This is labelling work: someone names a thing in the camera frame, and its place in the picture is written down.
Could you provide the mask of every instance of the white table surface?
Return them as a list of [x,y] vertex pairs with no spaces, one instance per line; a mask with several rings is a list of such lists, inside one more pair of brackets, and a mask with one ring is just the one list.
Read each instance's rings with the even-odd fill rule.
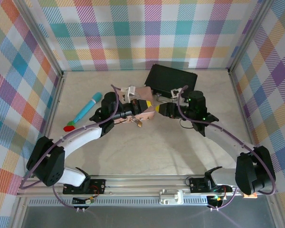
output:
[[[206,97],[208,111],[236,136],[249,142],[237,100],[226,70],[190,70],[198,75],[196,90]],[[148,70],[68,72],[54,118],[51,138],[64,135],[63,127],[95,92],[116,87],[143,86]],[[98,103],[78,122],[85,123]],[[133,123],[116,125],[107,135],[91,141],[66,159],[66,166],[80,167],[92,175],[113,174],[203,174],[216,166],[234,168],[235,162],[217,144],[193,129],[183,129],[179,120],[156,114],[141,128]]]

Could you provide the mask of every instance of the plaid wallpaper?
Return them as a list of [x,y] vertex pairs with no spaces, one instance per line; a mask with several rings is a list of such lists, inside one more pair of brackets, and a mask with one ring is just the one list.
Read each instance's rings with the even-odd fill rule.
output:
[[276,0],[235,71],[257,144],[271,152],[285,209],[285,0]]
[[9,221],[57,80],[12,0],[0,0],[0,228]]
[[26,3],[61,68],[74,71],[150,69],[159,61],[175,68],[225,68],[261,0]]

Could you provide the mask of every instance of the beige floor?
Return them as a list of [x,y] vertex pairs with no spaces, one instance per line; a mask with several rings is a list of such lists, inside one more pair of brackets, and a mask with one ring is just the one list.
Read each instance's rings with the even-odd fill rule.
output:
[[[235,135],[249,141],[234,91],[225,70],[192,70],[198,74],[196,90],[206,97],[208,111]],[[117,87],[143,86],[149,71],[69,72],[54,119],[51,138],[62,130],[91,96]],[[93,108],[83,124],[93,115]],[[157,114],[143,122],[119,124],[106,136],[73,152],[66,166],[89,174],[203,174],[216,166],[235,167],[234,161],[214,142],[194,130],[183,129],[178,120]]]

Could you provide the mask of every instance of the black case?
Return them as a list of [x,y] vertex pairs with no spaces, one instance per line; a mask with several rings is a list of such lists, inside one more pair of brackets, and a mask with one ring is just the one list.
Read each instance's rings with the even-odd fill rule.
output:
[[166,98],[171,98],[171,90],[188,85],[188,89],[181,95],[187,97],[189,91],[194,90],[197,78],[195,73],[154,64],[145,85],[151,87],[153,94],[159,93]]

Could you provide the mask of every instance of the metal clamp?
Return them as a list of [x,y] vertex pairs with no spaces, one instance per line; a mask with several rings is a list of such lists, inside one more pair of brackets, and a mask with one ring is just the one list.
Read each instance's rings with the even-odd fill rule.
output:
[[183,203],[184,196],[182,190],[163,189],[160,191],[160,204],[175,205]]

